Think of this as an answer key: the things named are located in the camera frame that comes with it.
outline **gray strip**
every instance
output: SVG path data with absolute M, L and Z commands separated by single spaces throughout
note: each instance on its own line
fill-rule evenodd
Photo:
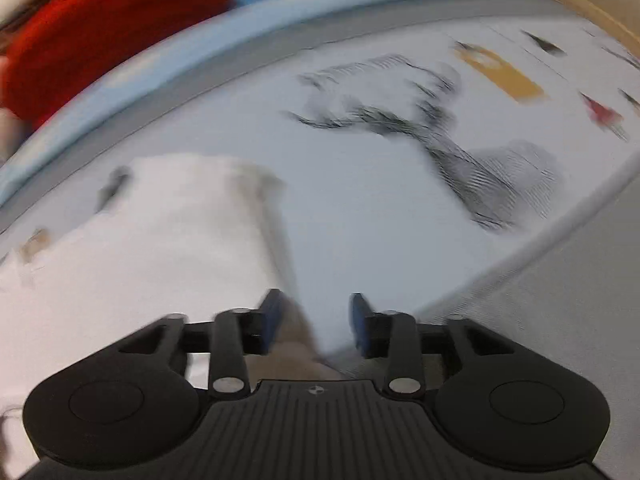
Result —
M 340 12 L 268 34 L 176 78 L 69 147 L 0 208 L 0 233 L 71 174 L 140 128 L 204 92 L 300 50 L 441 20 L 540 15 L 574 14 L 553 0 L 407 0 Z

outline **red cushion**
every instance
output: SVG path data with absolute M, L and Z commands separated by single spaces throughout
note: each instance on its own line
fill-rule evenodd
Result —
M 229 0 L 51 0 L 7 52 L 4 105 L 35 128 L 148 46 L 226 10 Z

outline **red fabric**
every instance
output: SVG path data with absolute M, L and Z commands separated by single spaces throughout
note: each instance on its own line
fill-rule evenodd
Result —
M 51 0 L 20 30 L 2 80 L 7 106 L 35 128 L 100 76 L 229 0 Z

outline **gray fabric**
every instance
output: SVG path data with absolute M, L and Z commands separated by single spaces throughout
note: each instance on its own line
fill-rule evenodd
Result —
M 51 189 L 121 140 L 191 99 L 304 49 L 419 23 L 479 16 L 571 16 L 553 0 L 407 0 L 353 9 L 269 34 L 203 63 L 116 114 L 71 146 L 0 207 L 0 234 Z M 77 226 L 71 224 L 69 229 Z
M 638 226 L 640 178 L 521 273 L 446 309 L 596 384 L 611 409 L 596 464 L 619 480 L 637 479 L 640 471 Z

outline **blue edge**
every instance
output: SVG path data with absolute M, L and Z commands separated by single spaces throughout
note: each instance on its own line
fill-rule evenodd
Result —
M 215 18 L 146 49 L 77 95 L 0 168 L 0 206 L 96 126 L 207 59 L 261 35 L 332 12 L 395 0 L 234 0 Z

